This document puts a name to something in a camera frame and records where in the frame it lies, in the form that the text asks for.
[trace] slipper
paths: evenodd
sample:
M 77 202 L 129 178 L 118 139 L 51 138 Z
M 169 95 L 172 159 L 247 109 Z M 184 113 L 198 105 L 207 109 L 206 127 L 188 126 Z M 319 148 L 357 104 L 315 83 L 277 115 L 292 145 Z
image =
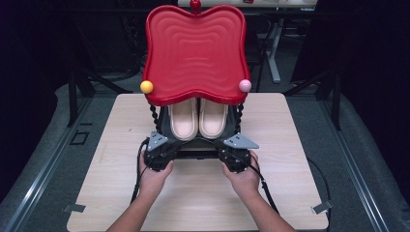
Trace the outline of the slipper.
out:
M 171 104 L 168 107 L 170 126 L 174 136 L 182 141 L 189 141 L 198 133 L 198 113 L 196 99 L 189 99 Z
M 201 99 L 199 113 L 199 132 L 210 139 L 220 137 L 225 129 L 228 106 Z

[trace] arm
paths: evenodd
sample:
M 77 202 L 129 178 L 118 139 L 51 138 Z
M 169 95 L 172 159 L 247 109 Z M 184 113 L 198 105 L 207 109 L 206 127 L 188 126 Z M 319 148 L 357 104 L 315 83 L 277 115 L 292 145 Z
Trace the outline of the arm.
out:
M 144 170 L 144 152 L 140 157 L 140 170 Z M 151 206 L 160 195 L 165 179 L 171 173 L 173 161 L 161 172 L 147 168 L 141 176 L 139 194 L 127 210 L 108 228 L 107 231 L 140 231 Z
M 250 151 L 255 157 L 251 159 L 251 165 L 256 166 L 257 155 Z M 253 220 L 261 232 L 295 231 L 259 194 L 259 176 L 250 168 L 240 173 L 232 173 L 222 163 L 223 174 L 231 181 L 232 187 L 248 208 Z

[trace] red plastic knob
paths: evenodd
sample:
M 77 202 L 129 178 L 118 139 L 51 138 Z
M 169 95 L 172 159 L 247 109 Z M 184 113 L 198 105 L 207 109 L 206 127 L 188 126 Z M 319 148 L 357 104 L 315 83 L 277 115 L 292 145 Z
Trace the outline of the red plastic knob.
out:
M 190 0 L 190 8 L 192 9 L 192 13 L 194 15 L 198 15 L 199 9 L 201 8 L 201 1 L 200 0 Z

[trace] forearm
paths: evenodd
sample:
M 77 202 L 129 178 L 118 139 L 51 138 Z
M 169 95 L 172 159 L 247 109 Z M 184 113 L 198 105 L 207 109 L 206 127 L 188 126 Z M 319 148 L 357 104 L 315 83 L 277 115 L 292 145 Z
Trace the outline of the forearm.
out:
M 156 196 L 139 194 L 107 231 L 140 231 Z
M 261 232 L 295 231 L 260 194 L 241 197 Z

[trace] wooden table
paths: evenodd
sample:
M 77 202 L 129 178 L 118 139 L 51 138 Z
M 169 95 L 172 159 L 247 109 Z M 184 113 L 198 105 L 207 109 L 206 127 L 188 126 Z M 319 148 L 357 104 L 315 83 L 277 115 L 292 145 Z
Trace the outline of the wooden table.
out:
M 296 229 L 325 229 L 326 215 L 301 141 L 282 94 L 249 94 L 242 134 L 259 144 L 262 175 L 280 214 Z M 70 231 L 104 231 L 129 206 L 140 143 L 155 129 L 143 95 L 118 96 L 72 212 Z M 222 174 L 218 159 L 177 159 L 143 230 L 256 230 L 246 207 Z

